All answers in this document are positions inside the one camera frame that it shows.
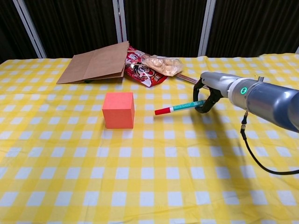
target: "snack bag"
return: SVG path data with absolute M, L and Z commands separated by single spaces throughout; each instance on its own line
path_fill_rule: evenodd
M 167 78 L 167 76 L 164 76 L 156 72 L 155 70 L 143 65 L 142 60 L 148 57 L 148 54 L 129 46 L 125 72 L 137 82 L 140 82 L 147 87 L 152 87 L 154 85 L 162 83 Z
M 142 60 L 142 64 L 165 76 L 174 76 L 183 70 L 180 60 L 171 57 L 150 56 Z

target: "tablecloth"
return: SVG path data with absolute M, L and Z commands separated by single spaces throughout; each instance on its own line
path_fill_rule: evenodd
M 204 71 L 299 88 L 299 56 L 182 58 Z M 299 176 L 260 169 L 240 137 L 244 111 L 221 99 L 155 117 L 192 101 L 175 77 L 147 88 L 124 78 L 56 85 L 70 59 L 9 60 L 0 66 L 2 223 L 298 224 Z M 109 91 L 131 91 L 133 129 L 106 129 Z M 202 97 L 208 96 L 203 90 Z M 261 163 L 299 168 L 299 135 L 249 115 L 246 133 Z

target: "red snack bag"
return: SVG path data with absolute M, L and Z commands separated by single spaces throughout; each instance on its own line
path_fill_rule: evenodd
M 147 87 L 152 87 L 162 83 L 167 76 L 141 64 L 141 61 L 149 56 L 150 55 L 129 46 L 125 72 L 137 82 L 140 82 Z

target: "orange cube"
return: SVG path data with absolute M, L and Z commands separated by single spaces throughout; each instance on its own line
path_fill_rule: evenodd
M 102 111 L 106 128 L 133 128 L 135 116 L 133 93 L 107 93 Z

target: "black curtain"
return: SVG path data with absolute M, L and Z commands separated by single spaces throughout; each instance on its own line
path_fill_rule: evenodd
M 294 53 L 298 46 L 298 0 L 216 1 L 208 57 Z
M 151 55 L 196 57 L 206 0 L 125 0 L 127 37 Z
M 0 0 L 0 5 L 0 63 L 8 59 L 36 58 L 13 1 Z
M 117 43 L 111 0 L 25 0 L 47 57 L 73 57 Z

